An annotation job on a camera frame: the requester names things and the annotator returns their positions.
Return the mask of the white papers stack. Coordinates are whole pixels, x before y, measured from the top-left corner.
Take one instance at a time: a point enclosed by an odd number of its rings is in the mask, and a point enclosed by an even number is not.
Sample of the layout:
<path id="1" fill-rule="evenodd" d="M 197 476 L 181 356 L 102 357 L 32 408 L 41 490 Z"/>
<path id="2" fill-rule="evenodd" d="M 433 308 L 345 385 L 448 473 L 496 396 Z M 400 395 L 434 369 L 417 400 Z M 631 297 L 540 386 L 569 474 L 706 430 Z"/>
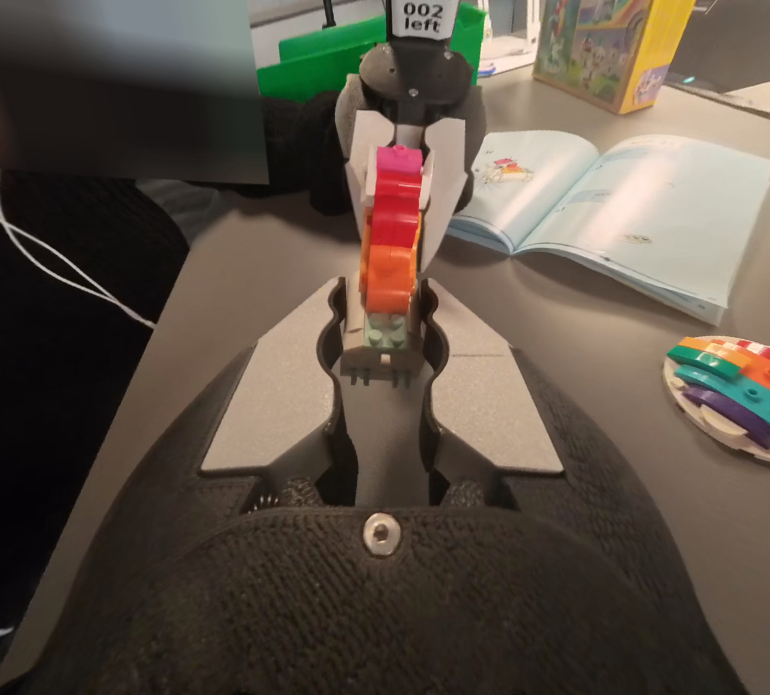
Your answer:
<path id="1" fill-rule="evenodd" d="M 509 34 L 486 37 L 480 47 L 479 79 L 533 65 L 537 40 Z"/>

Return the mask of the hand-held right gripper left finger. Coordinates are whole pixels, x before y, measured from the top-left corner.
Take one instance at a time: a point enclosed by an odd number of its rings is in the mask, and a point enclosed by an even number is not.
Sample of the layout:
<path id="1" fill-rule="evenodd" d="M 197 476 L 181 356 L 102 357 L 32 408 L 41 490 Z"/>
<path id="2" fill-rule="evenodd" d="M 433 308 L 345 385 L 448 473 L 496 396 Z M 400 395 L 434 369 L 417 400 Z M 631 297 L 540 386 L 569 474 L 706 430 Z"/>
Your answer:
<path id="1" fill-rule="evenodd" d="M 200 471 L 207 476 L 319 477 L 340 414 L 322 335 L 339 331 L 334 278 L 262 335 L 213 434 Z"/>

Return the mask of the person's black clothing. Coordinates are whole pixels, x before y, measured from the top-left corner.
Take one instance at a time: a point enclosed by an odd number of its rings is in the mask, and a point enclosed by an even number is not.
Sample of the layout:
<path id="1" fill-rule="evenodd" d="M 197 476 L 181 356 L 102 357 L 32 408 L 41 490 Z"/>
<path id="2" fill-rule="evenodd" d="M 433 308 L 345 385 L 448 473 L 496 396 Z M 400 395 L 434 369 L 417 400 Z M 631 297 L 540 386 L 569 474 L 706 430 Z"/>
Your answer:
<path id="1" fill-rule="evenodd" d="M 2 171 L 2 217 L 158 321 L 187 255 L 136 182 Z M 152 334 L 33 265 L 2 229 L 2 657 Z"/>

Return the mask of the yellow lego set box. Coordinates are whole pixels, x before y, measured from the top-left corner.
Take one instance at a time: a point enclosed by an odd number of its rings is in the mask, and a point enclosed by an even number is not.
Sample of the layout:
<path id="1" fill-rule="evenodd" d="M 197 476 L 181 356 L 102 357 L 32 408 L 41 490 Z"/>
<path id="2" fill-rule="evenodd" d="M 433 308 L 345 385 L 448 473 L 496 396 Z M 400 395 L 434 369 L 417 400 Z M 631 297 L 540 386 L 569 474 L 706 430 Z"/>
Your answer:
<path id="1" fill-rule="evenodd" d="M 611 113 L 654 105 L 696 0 L 544 0 L 535 81 Z"/>

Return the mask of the round rainbow lego disc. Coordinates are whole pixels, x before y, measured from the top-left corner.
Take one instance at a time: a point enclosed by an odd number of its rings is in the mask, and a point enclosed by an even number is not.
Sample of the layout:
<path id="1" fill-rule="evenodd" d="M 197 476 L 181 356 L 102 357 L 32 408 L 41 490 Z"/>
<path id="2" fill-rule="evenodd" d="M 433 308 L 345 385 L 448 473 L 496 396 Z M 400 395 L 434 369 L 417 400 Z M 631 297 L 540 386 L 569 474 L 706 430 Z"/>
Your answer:
<path id="1" fill-rule="evenodd" d="M 679 410 L 713 440 L 769 463 L 769 347 L 726 335 L 686 336 L 662 378 Z"/>

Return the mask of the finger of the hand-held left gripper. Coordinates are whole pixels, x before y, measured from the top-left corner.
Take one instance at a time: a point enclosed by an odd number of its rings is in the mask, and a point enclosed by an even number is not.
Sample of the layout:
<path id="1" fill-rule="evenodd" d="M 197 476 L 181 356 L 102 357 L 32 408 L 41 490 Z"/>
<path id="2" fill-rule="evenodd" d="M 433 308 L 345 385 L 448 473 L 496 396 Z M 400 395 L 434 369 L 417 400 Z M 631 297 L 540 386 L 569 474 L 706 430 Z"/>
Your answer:
<path id="1" fill-rule="evenodd" d="M 423 169 L 419 203 L 423 213 L 417 271 L 424 273 L 454 216 L 467 180 L 465 170 L 465 121 L 440 119 L 424 132 L 428 157 Z"/>
<path id="2" fill-rule="evenodd" d="M 373 207 L 377 183 L 377 150 L 393 144 L 396 127 L 377 111 L 358 110 L 353 125 L 346 180 L 359 236 L 363 241 L 366 211 Z"/>

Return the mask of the rainbow lego model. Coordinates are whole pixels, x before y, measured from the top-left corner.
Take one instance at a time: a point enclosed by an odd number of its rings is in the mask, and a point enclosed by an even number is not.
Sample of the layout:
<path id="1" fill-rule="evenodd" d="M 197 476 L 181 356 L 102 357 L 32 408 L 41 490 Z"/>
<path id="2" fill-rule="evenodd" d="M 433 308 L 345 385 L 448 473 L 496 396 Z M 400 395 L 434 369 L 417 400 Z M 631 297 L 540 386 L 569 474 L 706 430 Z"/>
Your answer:
<path id="1" fill-rule="evenodd" d="M 360 268 L 346 280 L 340 373 L 352 384 L 408 389 L 424 366 L 418 257 L 421 195 L 428 185 L 420 150 L 371 148 L 363 182 Z"/>

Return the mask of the green plastic bin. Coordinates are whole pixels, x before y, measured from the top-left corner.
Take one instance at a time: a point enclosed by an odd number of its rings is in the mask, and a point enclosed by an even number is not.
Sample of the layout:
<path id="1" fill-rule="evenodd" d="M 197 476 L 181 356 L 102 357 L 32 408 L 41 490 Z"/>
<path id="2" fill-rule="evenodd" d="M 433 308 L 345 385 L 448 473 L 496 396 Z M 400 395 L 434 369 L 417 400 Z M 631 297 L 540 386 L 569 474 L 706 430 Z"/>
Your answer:
<path id="1" fill-rule="evenodd" d="M 458 9 L 450 49 L 472 67 L 476 84 L 486 13 L 470 4 Z M 342 90 L 348 74 L 357 74 L 361 57 L 386 41 L 386 17 L 294 36 L 279 43 L 280 62 L 257 70 L 261 97 L 304 103 L 325 91 Z"/>

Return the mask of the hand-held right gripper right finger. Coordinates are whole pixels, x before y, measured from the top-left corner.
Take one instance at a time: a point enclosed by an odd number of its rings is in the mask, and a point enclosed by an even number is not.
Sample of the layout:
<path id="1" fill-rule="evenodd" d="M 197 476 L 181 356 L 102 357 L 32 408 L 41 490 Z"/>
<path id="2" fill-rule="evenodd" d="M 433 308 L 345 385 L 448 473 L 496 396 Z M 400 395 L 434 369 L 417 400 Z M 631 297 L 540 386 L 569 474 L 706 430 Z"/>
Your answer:
<path id="1" fill-rule="evenodd" d="M 507 340 L 433 279 L 419 310 L 424 390 L 420 455 L 444 477 L 557 476 L 563 465 Z"/>

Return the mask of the open lego instruction booklet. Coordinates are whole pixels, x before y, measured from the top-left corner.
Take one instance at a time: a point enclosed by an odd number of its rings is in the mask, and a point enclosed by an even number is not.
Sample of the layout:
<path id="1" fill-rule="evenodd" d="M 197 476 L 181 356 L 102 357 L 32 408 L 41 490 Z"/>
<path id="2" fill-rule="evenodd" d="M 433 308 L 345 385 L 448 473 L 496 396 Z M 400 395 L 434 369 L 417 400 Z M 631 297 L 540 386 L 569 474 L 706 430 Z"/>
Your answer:
<path id="1" fill-rule="evenodd" d="M 768 193 L 765 158 L 669 134 L 600 154 L 575 134 L 488 134 L 447 236 L 569 258 L 709 325 L 727 311 Z"/>

